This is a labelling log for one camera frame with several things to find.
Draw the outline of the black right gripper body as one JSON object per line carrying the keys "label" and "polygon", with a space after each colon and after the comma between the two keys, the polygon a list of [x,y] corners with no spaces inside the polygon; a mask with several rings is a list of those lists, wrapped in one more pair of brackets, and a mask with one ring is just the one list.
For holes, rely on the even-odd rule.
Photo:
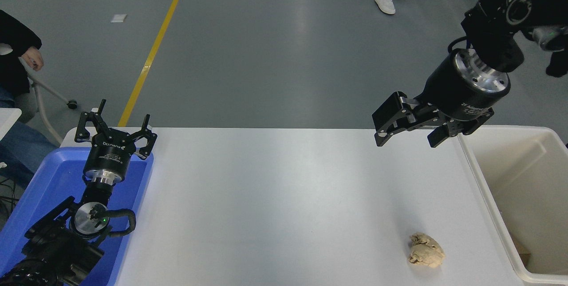
{"label": "black right gripper body", "polygon": [[428,78],[420,100],[446,119],[448,134],[473,133],[494,114],[501,99],[501,72],[477,54],[450,54]]}

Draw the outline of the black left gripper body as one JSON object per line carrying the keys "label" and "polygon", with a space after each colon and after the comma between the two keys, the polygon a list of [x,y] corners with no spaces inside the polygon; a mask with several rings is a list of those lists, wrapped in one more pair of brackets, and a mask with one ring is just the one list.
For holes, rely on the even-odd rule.
{"label": "black left gripper body", "polygon": [[96,134],[84,166],[84,174],[109,171],[115,175],[126,175],[130,158],[135,151],[134,142],[128,136],[129,133],[116,129],[110,130],[110,139],[104,133]]}

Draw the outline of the person's hand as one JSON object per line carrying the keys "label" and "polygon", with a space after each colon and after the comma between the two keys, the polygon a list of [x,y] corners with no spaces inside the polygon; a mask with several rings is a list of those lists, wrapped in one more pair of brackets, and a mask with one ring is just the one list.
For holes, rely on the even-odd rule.
{"label": "person's hand", "polygon": [[39,71],[44,66],[43,56],[34,46],[29,47],[20,57],[34,71]]}

